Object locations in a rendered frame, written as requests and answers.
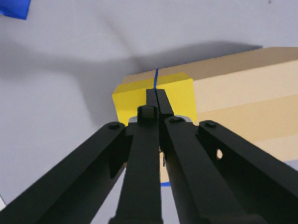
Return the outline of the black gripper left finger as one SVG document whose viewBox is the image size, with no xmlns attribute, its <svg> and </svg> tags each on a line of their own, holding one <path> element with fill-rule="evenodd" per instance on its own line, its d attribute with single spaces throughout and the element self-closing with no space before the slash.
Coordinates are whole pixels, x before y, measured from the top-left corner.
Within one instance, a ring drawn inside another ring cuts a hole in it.
<svg viewBox="0 0 298 224">
<path fill-rule="evenodd" d="M 108 224 L 164 224 L 155 89 L 137 116 L 103 125 L 0 210 L 0 224 L 91 224 L 125 170 Z"/>
</svg>

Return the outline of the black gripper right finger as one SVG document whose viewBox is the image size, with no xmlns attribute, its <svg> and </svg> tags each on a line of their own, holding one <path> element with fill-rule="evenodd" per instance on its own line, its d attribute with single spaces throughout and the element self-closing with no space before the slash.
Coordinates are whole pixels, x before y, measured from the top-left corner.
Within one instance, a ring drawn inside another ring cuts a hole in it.
<svg viewBox="0 0 298 224">
<path fill-rule="evenodd" d="M 165 89 L 156 98 L 179 224 L 298 224 L 298 170 L 218 122 L 174 115 Z"/>
</svg>

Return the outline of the tan cardboard box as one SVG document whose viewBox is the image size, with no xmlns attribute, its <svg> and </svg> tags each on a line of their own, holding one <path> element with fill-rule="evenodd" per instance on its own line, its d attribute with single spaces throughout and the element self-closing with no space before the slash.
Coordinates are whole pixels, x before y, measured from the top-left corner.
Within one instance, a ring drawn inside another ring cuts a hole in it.
<svg viewBox="0 0 298 224">
<path fill-rule="evenodd" d="M 298 159 L 298 47 L 268 47 L 158 70 L 193 79 L 197 121 L 213 120 L 280 159 Z"/>
</svg>

